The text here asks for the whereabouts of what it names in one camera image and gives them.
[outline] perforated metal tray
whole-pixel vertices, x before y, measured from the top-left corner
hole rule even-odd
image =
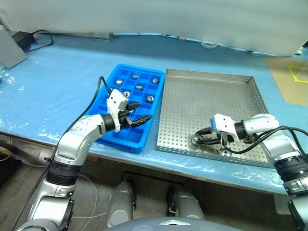
[[[219,155],[220,144],[195,147],[194,133],[210,126],[216,114],[235,121],[268,113],[252,76],[167,69],[159,122],[157,149],[160,151],[218,159],[239,164],[272,167],[258,145],[244,154]],[[229,144],[243,150],[244,143]]]

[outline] black power adapter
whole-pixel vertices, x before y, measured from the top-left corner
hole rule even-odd
[[[15,40],[17,45],[26,51],[29,49],[30,45],[35,41],[32,33],[19,31],[16,34],[12,35],[12,38]]]

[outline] white backdrop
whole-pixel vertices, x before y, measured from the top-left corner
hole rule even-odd
[[[0,0],[14,31],[158,32],[272,53],[308,40],[308,0]]]

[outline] blue plastic tray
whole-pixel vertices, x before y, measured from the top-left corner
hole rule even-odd
[[[139,77],[134,79],[132,77],[133,75],[138,75]],[[158,84],[154,84],[152,82],[154,78],[159,80]],[[123,84],[121,86],[116,84],[117,79],[123,80]],[[115,67],[106,82],[110,88],[118,89],[121,92],[129,91],[130,96],[128,98],[128,103],[142,103],[139,108],[129,114],[129,117],[134,120],[143,115],[155,114],[159,98],[163,90],[164,81],[165,73],[162,71],[119,64]],[[135,88],[137,85],[141,85],[143,87],[142,90],[137,90]],[[154,101],[152,103],[147,101],[148,95],[154,97]],[[102,87],[93,106],[86,114],[106,114],[107,98],[107,90],[105,87]],[[132,153],[141,153],[144,150],[146,141],[149,137],[152,121],[153,119],[151,118],[147,123],[137,128],[125,128],[119,132],[109,131],[106,135],[98,139],[97,142],[124,149]]]

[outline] table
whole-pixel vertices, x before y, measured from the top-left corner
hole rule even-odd
[[[54,44],[28,53],[14,68],[0,69],[0,131],[55,145],[91,101],[98,77],[117,64],[254,76],[269,113],[282,125],[308,128],[307,107],[284,102],[264,55],[163,36],[119,36],[112,40],[53,36]],[[47,35],[40,42],[48,42]],[[301,59],[308,60],[305,51]],[[167,171],[199,180],[285,194],[275,169],[201,159],[156,150],[161,102],[145,150],[132,154],[94,143],[99,157]],[[306,138],[299,135],[304,148]]]

